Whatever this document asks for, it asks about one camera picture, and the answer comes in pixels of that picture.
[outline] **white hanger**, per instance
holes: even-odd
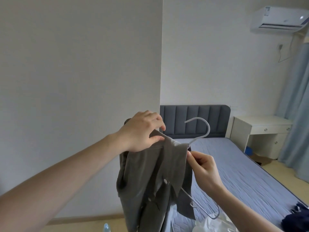
[[[203,118],[201,118],[201,117],[194,117],[194,118],[192,118],[192,119],[190,119],[190,120],[187,120],[187,121],[185,121],[185,123],[188,123],[188,122],[190,122],[190,121],[193,121],[193,120],[202,120],[202,121],[204,121],[205,123],[206,123],[206,125],[207,125],[207,133],[205,134],[205,135],[203,135],[203,136],[200,136],[200,137],[197,137],[197,138],[194,138],[191,142],[189,142],[188,143],[188,146],[191,144],[191,143],[193,143],[193,142],[195,142],[197,139],[199,139],[199,138],[204,138],[204,137],[206,137],[209,133],[210,133],[210,131],[211,131],[211,127],[210,127],[210,125],[209,125],[209,123],[205,120],[205,119],[203,119]],[[190,197],[190,199],[200,208],[200,209],[202,209],[202,211],[203,212],[205,212],[206,213],[206,215],[207,216],[209,216],[211,219],[217,219],[218,217],[219,217],[219,215],[220,215],[220,207],[219,207],[219,205],[215,202],[215,204],[217,205],[217,207],[218,207],[218,214],[214,217],[214,218],[212,218],[204,209],[203,209],[203,207],[202,206],[200,206],[183,188],[181,188],[183,191],[184,191],[184,193],[186,193],[186,195],[187,196],[189,196]]]

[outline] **plastic bottle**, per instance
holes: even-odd
[[[111,232],[111,229],[107,223],[104,224],[103,232]]]

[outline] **blue mattress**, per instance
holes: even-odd
[[[176,139],[188,143],[191,139]],[[202,138],[191,144],[193,151],[211,155],[216,161],[220,176],[226,188],[254,211],[280,227],[281,220],[298,201],[288,189],[264,171],[258,164],[242,153],[227,138]],[[216,205],[192,180],[192,197],[209,213],[217,210]],[[174,232],[192,231],[194,220],[188,219],[173,208],[172,227]],[[194,209],[197,220],[202,221],[206,215]]]

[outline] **left arm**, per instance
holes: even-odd
[[[164,140],[149,138],[156,128],[165,130],[157,113],[137,113],[118,132],[45,169],[0,196],[0,231],[39,231],[75,193],[114,157],[141,151]]]

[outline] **hand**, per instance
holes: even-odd
[[[164,140],[162,136],[149,137],[150,133],[157,128],[165,130],[162,117],[156,112],[147,110],[136,113],[117,134],[121,136],[125,151],[138,152]]]
[[[220,191],[226,190],[212,156],[197,151],[188,151],[187,161],[194,171],[198,186],[211,198]]]

